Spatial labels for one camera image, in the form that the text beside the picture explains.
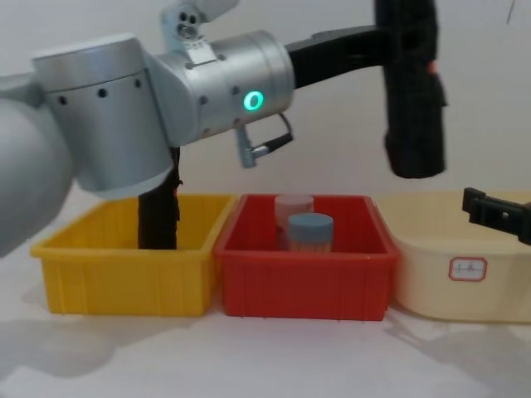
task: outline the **beige plastic bin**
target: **beige plastic bin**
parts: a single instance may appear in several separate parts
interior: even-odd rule
[[[531,192],[489,195],[531,201]],[[430,318],[531,323],[531,246],[469,224],[462,197],[432,192],[377,200],[403,254],[397,301]]]

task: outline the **white wall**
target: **white wall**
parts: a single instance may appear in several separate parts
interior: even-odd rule
[[[207,29],[211,40],[263,28],[283,42],[321,30],[372,23],[370,0],[241,0]],[[183,152],[186,190],[200,192],[347,192],[530,188],[531,2],[439,0],[448,172],[418,182],[394,177],[382,147],[386,129],[379,69],[354,72],[297,93],[288,112],[296,143],[239,167],[232,133]],[[158,12],[165,0],[2,0],[0,74],[29,70],[42,47],[133,32],[153,52],[163,49]],[[251,126],[256,142],[282,125]]]

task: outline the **green indicator light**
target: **green indicator light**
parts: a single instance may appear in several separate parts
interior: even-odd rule
[[[260,91],[251,91],[243,99],[243,106],[249,112],[256,112],[264,104],[264,95]]]

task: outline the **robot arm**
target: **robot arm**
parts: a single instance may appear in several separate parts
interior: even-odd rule
[[[9,98],[0,104],[7,130],[0,145],[0,217],[6,221],[0,255],[58,212],[73,174],[83,189],[105,199],[140,196],[140,220],[150,212],[175,219],[171,173],[178,148],[234,129],[242,165],[254,167],[257,158],[292,140],[282,112],[296,89],[370,66],[384,68],[392,170],[406,178],[442,172],[434,0],[375,3],[374,27],[323,32],[284,47],[267,32],[209,43],[201,24],[238,1],[185,0],[163,10],[167,54],[151,56],[135,37],[122,35],[36,55],[36,79],[0,90],[0,98]],[[253,147],[246,126],[277,114],[288,133]],[[19,210],[10,211],[8,202]],[[39,211],[27,210],[36,203]],[[150,225],[146,235],[156,231],[174,240],[174,222]]]

